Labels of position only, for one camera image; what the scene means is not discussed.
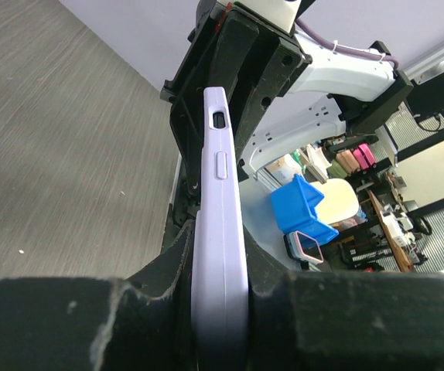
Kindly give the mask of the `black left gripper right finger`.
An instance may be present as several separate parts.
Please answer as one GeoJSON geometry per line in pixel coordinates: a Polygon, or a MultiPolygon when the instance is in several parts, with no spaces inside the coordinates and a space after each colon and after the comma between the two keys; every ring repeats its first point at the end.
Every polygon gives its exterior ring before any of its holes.
{"type": "Polygon", "coordinates": [[[444,274],[291,271],[246,233],[249,370],[444,370],[444,274]]]}

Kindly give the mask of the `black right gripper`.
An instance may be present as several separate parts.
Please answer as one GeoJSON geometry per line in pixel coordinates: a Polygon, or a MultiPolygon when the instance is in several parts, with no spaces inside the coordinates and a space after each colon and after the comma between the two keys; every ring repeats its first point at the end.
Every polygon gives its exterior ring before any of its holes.
{"type": "Polygon", "coordinates": [[[200,189],[203,92],[223,87],[229,103],[236,159],[276,97],[310,64],[291,31],[260,9],[264,2],[200,1],[190,47],[160,97],[171,103],[170,125],[186,170],[189,193],[200,189]]]}

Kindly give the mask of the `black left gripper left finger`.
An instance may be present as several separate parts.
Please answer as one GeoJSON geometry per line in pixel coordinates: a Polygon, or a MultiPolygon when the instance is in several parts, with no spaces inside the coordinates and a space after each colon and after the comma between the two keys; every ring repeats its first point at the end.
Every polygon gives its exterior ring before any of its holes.
{"type": "Polygon", "coordinates": [[[0,370],[191,370],[194,225],[128,279],[0,280],[0,370]]]}

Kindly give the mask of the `phone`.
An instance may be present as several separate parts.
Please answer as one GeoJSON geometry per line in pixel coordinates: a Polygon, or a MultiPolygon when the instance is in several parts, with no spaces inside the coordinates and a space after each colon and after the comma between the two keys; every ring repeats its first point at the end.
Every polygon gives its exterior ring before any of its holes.
{"type": "Polygon", "coordinates": [[[225,90],[203,92],[200,210],[196,215],[191,325],[200,370],[243,370],[249,285],[234,138],[225,90]]]}

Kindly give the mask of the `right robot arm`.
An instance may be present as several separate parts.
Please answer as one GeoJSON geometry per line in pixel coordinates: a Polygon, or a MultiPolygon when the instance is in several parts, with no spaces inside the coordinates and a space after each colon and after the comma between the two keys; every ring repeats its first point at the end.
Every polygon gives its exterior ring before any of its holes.
{"type": "Polygon", "coordinates": [[[376,42],[341,46],[315,34],[301,15],[308,1],[201,1],[190,47],[161,97],[171,105],[170,126],[185,169],[186,190],[200,191],[203,92],[222,87],[231,114],[241,179],[244,148],[267,109],[295,91],[324,93],[351,134],[379,128],[412,91],[398,61],[376,42]]]}

